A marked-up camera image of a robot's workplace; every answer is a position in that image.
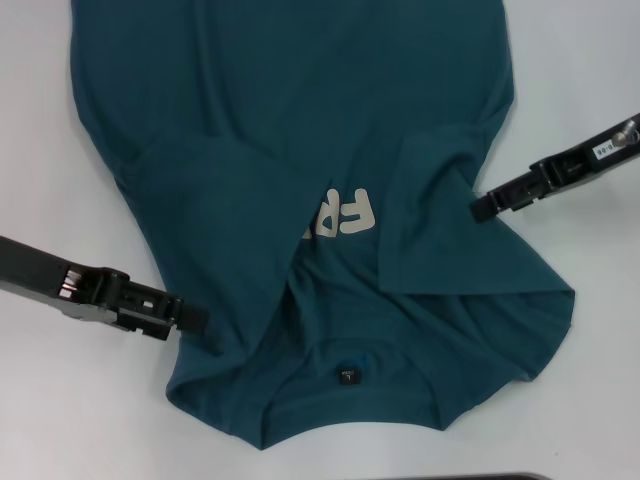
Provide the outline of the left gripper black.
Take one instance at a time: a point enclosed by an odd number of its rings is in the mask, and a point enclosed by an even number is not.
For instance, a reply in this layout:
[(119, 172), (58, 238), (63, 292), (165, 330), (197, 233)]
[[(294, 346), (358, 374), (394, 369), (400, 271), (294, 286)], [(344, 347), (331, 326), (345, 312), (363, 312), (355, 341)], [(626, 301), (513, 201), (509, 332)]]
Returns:
[(1, 239), (1, 288), (76, 320), (115, 325), (117, 311), (110, 305), (110, 282), (123, 278), (118, 271), (77, 264)]

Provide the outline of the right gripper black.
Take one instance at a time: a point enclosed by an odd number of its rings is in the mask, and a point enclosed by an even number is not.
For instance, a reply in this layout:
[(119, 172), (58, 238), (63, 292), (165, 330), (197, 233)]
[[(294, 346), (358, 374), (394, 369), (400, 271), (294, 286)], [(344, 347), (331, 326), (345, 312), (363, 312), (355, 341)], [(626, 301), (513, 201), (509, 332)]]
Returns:
[(535, 163), (521, 175), (470, 204), (477, 223), (506, 210), (517, 211), (551, 194), (591, 181), (639, 156), (639, 115), (583, 141), (577, 146)]

